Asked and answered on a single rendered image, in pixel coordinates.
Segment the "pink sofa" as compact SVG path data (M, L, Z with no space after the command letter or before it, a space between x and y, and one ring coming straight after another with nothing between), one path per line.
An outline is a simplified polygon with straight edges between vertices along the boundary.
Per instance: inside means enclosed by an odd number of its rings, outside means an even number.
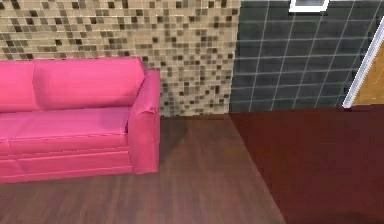
M156 172L159 104L138 57L0 61L0 184Z

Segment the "white door frame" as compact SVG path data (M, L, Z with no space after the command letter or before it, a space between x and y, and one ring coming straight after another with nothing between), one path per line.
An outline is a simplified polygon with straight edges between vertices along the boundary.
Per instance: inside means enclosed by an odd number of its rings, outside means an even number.
M342 103L343 108L351 108L368 72L374 62L377 53L384 42L384 16L381 18L379 26L374 34L371 44L362 60L362 63L357 71L357 74L347 92L347 95Z

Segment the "white framed window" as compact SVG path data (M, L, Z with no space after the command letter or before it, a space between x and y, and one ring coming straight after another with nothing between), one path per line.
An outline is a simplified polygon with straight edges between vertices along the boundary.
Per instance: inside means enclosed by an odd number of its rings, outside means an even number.
M330 0L291 0L290 12L317 13L327 10Z

